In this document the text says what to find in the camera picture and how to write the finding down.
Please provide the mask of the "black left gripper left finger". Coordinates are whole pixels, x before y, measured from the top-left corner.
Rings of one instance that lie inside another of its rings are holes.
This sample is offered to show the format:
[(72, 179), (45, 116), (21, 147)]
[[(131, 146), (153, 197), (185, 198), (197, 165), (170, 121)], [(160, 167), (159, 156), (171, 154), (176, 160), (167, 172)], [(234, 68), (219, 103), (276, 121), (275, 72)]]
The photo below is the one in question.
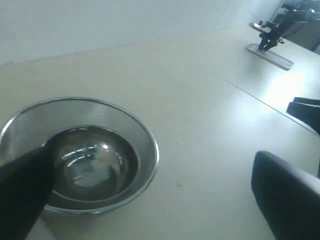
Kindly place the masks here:
[(0, 238), (24, 240), (55, 185), (54, 157), (36, 148), (0, 167)]

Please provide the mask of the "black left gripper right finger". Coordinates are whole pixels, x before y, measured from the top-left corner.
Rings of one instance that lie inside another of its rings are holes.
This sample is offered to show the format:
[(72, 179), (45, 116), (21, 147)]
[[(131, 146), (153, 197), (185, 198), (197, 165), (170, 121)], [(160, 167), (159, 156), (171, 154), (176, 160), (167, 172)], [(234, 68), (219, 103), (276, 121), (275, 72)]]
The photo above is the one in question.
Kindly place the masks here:
[(258, 151), (251, 190), (277, 240), (320, 238), (320, 180), (282, 158)]

